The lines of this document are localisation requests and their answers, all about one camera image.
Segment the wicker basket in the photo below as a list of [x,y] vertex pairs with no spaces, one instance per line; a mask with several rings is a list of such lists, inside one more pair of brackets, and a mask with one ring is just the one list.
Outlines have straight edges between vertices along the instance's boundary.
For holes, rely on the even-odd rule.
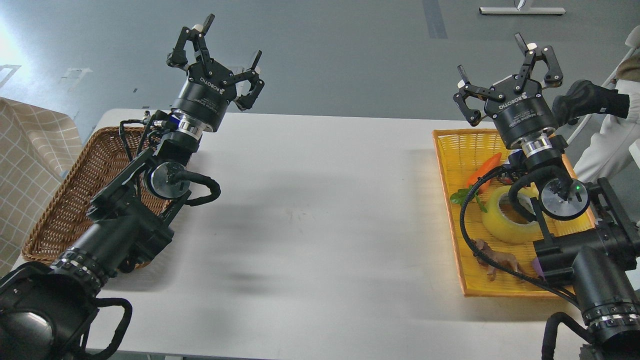
[[[506,160],[509,151],[505,149],[502,140],[494,129],[455,129],[433,131],[440,179],[444,190],[445,203],[449,212],[449,224],[453,249],[458,267],[458,278],[465,296],[487,297],[539,297],[556,298],[555,295],[538,288],[528,282],[498,272],[494,281],[490,281],[486,268],[478,265],[476,258],[462,238],[460,231],[460,206],[451,204],[449,196],[460,188],[466,187],[467,178],[482,165],[482,163],[497,152],[502,152],[502,161]],[[569,173],[575,177],[573,168],[566,157],[564,164]],[[490,189],[481,194],[480,198],[486,202],[491,192],[503,186],[498,181],[492,181]],[[512,245],[494,238],[485,228],[478,206],[470,205],[465,217],[467,232],[471,238],[485,240],[493,250],[509,252],[516,256],[524,272],[535,274],[531,261],[536,253],[532,243]],[[576,233],[593,227],[595,219],[590,210],[579,218],[567,222],[548,221],[549,231],[557,236]]]
[[[142,127],[126,128],[126,140],[132,153],[138,148],[142,132]],[[85,216],[92,197],[128,164],[118,128],[105,127],[96,131],[31,230],[22,247],[22,257],[51,264],[93,224]],[[160,214],[170,201],[154,197],[143,187],[142,203]]]

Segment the person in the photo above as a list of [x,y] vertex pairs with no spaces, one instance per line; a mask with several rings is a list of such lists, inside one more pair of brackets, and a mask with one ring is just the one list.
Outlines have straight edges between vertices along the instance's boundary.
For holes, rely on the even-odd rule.
[[607,114],[600,132],[591,137],[573,167],[578,180],[585,183],[623,170],[633,161],[629,147],[640,139],[640,54],[623,61],[615,78],[614,90],[578,80],[552,106],[561,124],[575,123],[575,117],[590,113]]

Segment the green leaf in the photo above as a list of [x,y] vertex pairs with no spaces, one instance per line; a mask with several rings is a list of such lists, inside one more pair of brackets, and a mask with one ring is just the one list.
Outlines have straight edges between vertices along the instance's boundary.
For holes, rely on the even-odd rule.
[[[451,201],[453,204],[458,204],[458,205],[461,206],[464,203],[465,199],[467,198],[467,195],[469,194],[469,191],[471,190],[471,187],[473,187],[473,185],[470,185],[468,189],[464,189],[464,188],[458,189],[457,192],[451,194],[451,196],[449,197],[449,201]],[[483,213],[488,212],[486,207],[484,206],[484,204],[480,200],[480,197],[478,196],[477,192],[474,194],[474,198],[476,200],[476,203],[480,207],[480,210]]]

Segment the gripper logo text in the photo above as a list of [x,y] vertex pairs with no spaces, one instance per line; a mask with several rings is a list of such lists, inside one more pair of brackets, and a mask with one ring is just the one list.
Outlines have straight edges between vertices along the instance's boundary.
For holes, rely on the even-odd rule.
[[517,98],[515,98],[513,100],[509,100],[509,101],[505,102],[504,104],[498,105],[498,109],[502,110],[502,109],[506,108],[507,106],[513,105],[518,101],[523,101],[526,98],[527,98],[527,93],[523,92],[522,95],[518,96]]
[[225,89],[221,89],[219,87],[217,87],[214,83],[210,82],[209,80],[203,78],[202,76],[200,76],[200,81],[202,81],[202,83],[205,83],[207,85],[209,85],[213,90],[219,92],[219,93],[223,93],[225,92]]

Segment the purple object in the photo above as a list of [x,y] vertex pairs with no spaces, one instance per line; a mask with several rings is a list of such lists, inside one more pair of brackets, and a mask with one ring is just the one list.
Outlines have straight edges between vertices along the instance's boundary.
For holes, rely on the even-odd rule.
[[545,278],[545,273],[542,271],[542,266],[540,266],[540,260],[536,256],[533,260],[531,260],[531,266],[533,266],[533,270],[535,270],[538,276]]

